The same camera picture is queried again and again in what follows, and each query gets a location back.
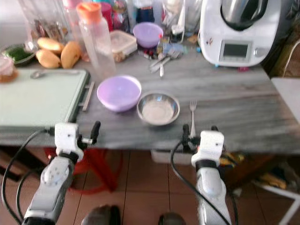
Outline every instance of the black cable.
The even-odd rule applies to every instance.
[[[36,132],[33,132],[27,139],[26,141],[22,144],[22,146],[19,148],[19,150],[17,151],[17,153],[14,155],[14,157],[10,160],[7,168],[6,168],[6,171],[3,175],[3,181],[2,181],[2,187],[1,187],[1,197],[2,197],[2,203],[3,205],[7,208],[8,212],[11,214],[11,216],[15,219],[15,221],[18,223],[18,224],[21,224],[21,220],[18,218],[18,216],[15,214],[15,212],[11,209],[11,207],[9,206],[8,202],[7,202],[7,199],[6,199],[6,193],[5,193],[5,186],[6,186],[6,180],[7,180],[7,177],[8,177],[8,172],[11,168],[11,166],[13,165],[14,161],[17,159],[17,157],[19,156],[19,154],[21,153],[21,151],[26,147],[26,145],[35,137],[37,136],[38,134],[41,134],[41,133],[46,133],[47,130],[46,129],[43,129],[43,130],[38,130]]]
[[[224,222],[227,225],[231,225],[227,219],[223,216],[223,214],[204,196],[202,195],[187,179],[185,179],[177,170],[177,168],[175,167],[174,164],[174,154],[175,151],[178,149],[178,147],[182,144],[182,142],[180,141],[175,148],[171,151],[171,166],[172,169],[174,171],[174,173],[176,174],[176,176],[182,180],[190,189],[192,189],[200,198],[202,198],[204,201],[206,201],[206,203],[213,208],[213,210],[222,218],[222,220],[224,220]]]
[[[229,196],[231,198],[232,205],[233,205],[235,225],[239,225],[238,208],[236,207],[235,199],[232,192],[229,192]]]
[[[18,190],[17,190],[17,195],[16,195],[16,198],[15,198],[15,205],[16,205],[16,208],[18,210],[18,214],[19,214],[19,217],[23,220],[24,219],[24,216],[22,214],[22,211],[21,211],[21,206],[20,206],[20,195],[21,195],[21,190],[22,190],[22,187],[23,187],[23,183],[26,181],[26,179],[32,174],[32,173],[36,173],[36,172],[39,172],[41,170],[43,170],[44,168],[38,168],[38,169],[34,169],[34,170],[30,170],[28,171],[21,179],[20,183],[19,183],[19,186],[18,186]]]

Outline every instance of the kitchen counter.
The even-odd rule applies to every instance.
[[[182,135],[182,125],[191,123],[189,102],[194,99],[196,132],[216,125],[225,136],[228,151],[300,154],[300,126],[260,66],[247,72],[215,68],[195,49],[166,64],[163,79],[158,72],[149,72],[149,64],[149,60],[135,53],[118,63],[117,71],[135,76],[142,84],[142,94],[162,90],[174,95],[180,102],[178,119],[168,126],[151,127],[140,120],[136,108],[123,113],[107,110],[98,101],[95,90],[88,111],[78,114],[77,123],[80,133],[89,136],[94,122],[101,121],[97,147],[171,149]],[[76,68],[87,69],[96,77],[89,63],[81,61]],[[0,145],[21,145],[28,134],[1,131]],[[30,145],[54,146],[54,141],[44,135]]]

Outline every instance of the fork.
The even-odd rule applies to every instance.
[[[189,103],[189,109],[192,112],[192,127],[191,127],[191,135],[190,137],[195,137],[196,131],[195,131],[195,119],[194,119],[194,111],[196,110],[197,107],[197,101],[193,100]]]

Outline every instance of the lavender bowl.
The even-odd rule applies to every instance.
[[[163,29],[153,22],[142,22],[133,28],[133,35],[136,37],[137,43],[144,48],[157,46],[159,36],[163,34]]]
[[[109,110],[123,112],[138,102],[141,83],[133,76],[119,75],[104,80],[98,87],[97,97]]]

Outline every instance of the metal bowl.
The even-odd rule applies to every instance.
[[[1,54],[4,54],[4,52],[10,48],[16,48],[16,47],[23,47],[24,44],[16,44],[16,45],[10,45],[4,49],[1,49]],[[35,58],[35,53],[32,53],[30,56],[26,57],[25,59],[19,60],[14,62],[15,66],[26,66],[27,64],[31,63]]]
[[[149,92],[144,94],[137,103],[139,117],[155,126],[172,123],[180,112],[178,100],[163,92]]]

